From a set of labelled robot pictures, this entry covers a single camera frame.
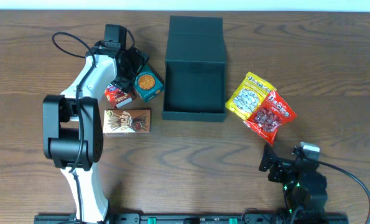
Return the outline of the teal Chunkies cookie box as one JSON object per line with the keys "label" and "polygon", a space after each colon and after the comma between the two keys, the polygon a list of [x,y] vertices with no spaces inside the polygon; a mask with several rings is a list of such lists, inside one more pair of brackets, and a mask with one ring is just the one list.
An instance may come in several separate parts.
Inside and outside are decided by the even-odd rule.
{"label": "teal Chunkies cookie box", "polygon": [[135,79],[134,89],[147,103],[164,91],[164,81],[149,64],[146,64]]}

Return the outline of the red Hacks candy bag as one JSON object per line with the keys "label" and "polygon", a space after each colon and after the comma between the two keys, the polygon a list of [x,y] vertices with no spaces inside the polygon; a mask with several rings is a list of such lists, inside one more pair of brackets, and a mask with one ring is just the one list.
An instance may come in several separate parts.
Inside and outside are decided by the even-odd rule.
{"label": "red Hacks candy bag", "polygon": [[277,91],[273,90],[266,96],[260,107],[244,120],[244,124],[272,146],[279,127],[293,121],[296,117],[295,111]]}

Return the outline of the red Hello Panda box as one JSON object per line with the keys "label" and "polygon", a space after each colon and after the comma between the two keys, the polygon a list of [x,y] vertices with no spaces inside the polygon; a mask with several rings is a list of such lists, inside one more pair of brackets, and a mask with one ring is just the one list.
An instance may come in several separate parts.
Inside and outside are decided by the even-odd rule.
{"label": "red Hello Panda box", "polygon": [[125,93],[112,84],[107,86],[104,91],[104,95],[112,108],[120,108],[136,99],[136,96],[132,91]]}

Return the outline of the brown Pocky box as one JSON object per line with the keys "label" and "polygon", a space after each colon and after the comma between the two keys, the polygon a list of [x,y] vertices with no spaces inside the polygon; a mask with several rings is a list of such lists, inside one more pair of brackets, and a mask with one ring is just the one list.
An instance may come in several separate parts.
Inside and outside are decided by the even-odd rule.
{"label": "brown Pocky box", "polygon": [[150,121],[150,110],[105,110],[103,133],[149,133]]}

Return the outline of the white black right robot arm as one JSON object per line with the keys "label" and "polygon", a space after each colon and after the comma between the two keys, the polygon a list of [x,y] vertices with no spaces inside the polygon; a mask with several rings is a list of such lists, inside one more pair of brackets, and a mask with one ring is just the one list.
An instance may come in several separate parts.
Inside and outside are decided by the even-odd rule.
{"label": "white black right robot arm", "polygon": [[286,207],[294,220],[322,220],[328,195],[326,177],[317,171],[320,148],[301,142],[294,147],[293,154],[292,161],[280,158],[266,144],[259,170],[269,171],[268,180],[282,184]]}

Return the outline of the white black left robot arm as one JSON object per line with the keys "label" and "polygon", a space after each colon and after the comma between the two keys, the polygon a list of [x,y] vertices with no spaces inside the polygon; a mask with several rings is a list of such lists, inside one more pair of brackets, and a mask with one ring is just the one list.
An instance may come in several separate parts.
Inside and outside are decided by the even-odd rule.
{"label": "white black left robot arm", "polygon": [[135,47],[92,47],[75,81],[59,95],[42,103],[43,151],[53,160],[71,188],[73,215],[38,215],[35,223],[105,223],[109,202],[99,177],[103,151],[99,102],[115,81],[132,81],[149,56]]}

